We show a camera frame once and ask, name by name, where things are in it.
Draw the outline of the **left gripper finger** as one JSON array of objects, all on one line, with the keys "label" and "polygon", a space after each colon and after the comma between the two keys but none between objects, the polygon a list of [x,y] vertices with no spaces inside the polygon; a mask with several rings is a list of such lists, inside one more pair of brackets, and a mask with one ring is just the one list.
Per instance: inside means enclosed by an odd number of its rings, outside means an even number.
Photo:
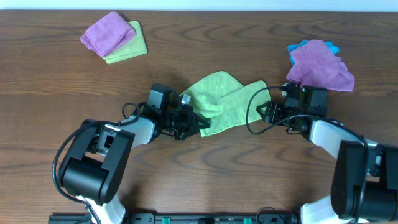
[{"label": "left gripper finger", "polygon": [[192,112],[191,119],[192,119],[191,126],[193,129],[206,129],[210,127],[209,122],[207,122],[205,119],[202,119],[199,115],[197,115],[194,112]]},{"label": "left gripper finger", "polygon": [[189,129],[185,131],[177,131],[174,134],[175,140],[186,140],[186,138],[199,133],[198,129]]}]

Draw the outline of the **green microfiber cloth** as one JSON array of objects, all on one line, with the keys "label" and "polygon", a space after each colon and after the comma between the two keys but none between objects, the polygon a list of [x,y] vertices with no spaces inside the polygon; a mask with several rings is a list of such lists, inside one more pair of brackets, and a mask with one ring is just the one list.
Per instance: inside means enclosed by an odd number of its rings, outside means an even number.
[{"label": "green microfiber cloth", "polygon": [[200,131],[203,137],[260,120],[256,106],[271,100],[264,81],[244,86],[226,71],[207,75],[183,94],[191,97],[194,112],[210,123]]}]

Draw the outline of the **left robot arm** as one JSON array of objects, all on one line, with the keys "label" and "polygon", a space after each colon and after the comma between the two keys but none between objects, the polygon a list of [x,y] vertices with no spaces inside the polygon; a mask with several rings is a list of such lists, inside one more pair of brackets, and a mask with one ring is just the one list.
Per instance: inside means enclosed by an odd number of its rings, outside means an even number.
[{"label": "left robot arm", "polygon": [[85,205],[90,222],[124,223],[127,211],[118,189],[131,150],[161,134],[184,140],[209,127],[209,122],[181,100],[162,106],[139,103],[130,116],[118,122],[86,119],[55,155],[55,188],[65,198]]}]

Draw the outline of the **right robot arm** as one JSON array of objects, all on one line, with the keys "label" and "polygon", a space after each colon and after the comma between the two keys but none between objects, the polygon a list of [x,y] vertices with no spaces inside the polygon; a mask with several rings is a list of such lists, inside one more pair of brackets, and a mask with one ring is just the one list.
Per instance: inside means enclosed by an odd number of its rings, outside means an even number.
[{"label": "right robot arm", "polygon": [[379,144],[328,118],[326,88],[288,83],[283,103],[256,106],[270,128],[283,126],[336,159],[330,195],[283,215],[284,223],[372,223],[397,220],[397,147]]}]

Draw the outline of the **crumpled purple cloth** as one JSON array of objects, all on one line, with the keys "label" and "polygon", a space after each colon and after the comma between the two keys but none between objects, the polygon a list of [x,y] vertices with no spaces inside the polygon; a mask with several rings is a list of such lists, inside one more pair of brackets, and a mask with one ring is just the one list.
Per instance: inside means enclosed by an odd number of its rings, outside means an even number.
[{"label": "crumpled purple cloth", "polygon": [[352,92],[355,78],[340,57],[334,55],[323,40],[309,40],[303,47],[294,50],[295,65],[286,79],[301,87],[314,86],[335,91]]}]

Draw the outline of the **folded green cloth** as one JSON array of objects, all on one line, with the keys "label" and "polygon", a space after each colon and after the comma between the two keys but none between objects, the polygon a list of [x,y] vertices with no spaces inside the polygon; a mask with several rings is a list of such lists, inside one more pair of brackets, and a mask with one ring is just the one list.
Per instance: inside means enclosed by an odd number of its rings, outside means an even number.
[{"label": "folded green cloth", "polygon": [[136,31],[136,35],[122,47],[103,57],[103,60],[107,64],[120,62],[147,53],[147,46],[140,23],[138,21],[131,21],[129,24]]}]

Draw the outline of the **blue cloth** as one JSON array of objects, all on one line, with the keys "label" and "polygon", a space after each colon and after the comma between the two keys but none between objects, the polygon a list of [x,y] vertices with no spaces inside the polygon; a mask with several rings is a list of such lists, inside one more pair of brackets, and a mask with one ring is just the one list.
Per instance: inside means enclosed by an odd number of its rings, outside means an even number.
[{"label": "blue cloth", "polygon": [[[292,56],[292,52],[293,52],[294,50],[297,50],[297,49],[303,47],[303,46],[306,45],[307,43],[309,43],[309,40],[303,40],[303,41],[301,41],[301,43],[299,43],[299,44],[291,44],[291,45],[288,45],[288,46],[287,46],[287,51],[288,51],[288,54],[289,54],[289,59],[290,59],[290,62],[292,63],[292,65],[295,65],[295,60],[294,60],[294,58],[293,58],[293,56]],[[329,50],[330,50],[334,55],[336,55],[336,54],[340,51],[340,48],[339,48],[338,46],[334,45],[332,42],[329,42],[329,41],[325,42],[325,41],[323,41],[323,43],[329,48]]]}]

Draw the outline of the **folded purple cloth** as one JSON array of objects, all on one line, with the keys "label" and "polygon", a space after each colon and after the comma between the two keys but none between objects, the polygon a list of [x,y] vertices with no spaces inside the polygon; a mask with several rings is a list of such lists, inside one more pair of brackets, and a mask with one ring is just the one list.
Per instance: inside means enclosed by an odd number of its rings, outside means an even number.
[{"label": "folded purple cloth", "polygon": [[110,12],[90,26],[80,37],[81,42],[100,57],[105,57],[136,35],[134,28],[117,12]]}]

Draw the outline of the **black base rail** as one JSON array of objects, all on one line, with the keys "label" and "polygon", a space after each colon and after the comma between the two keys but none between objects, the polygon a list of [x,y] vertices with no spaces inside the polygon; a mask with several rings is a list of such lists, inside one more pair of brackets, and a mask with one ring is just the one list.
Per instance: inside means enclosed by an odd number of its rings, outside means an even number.
[{"label": "black base rail", "polygon": [[288,224],[299,223],[291,213],[256,215],[154,215],[136,213],[122,221],[129,224]]}]

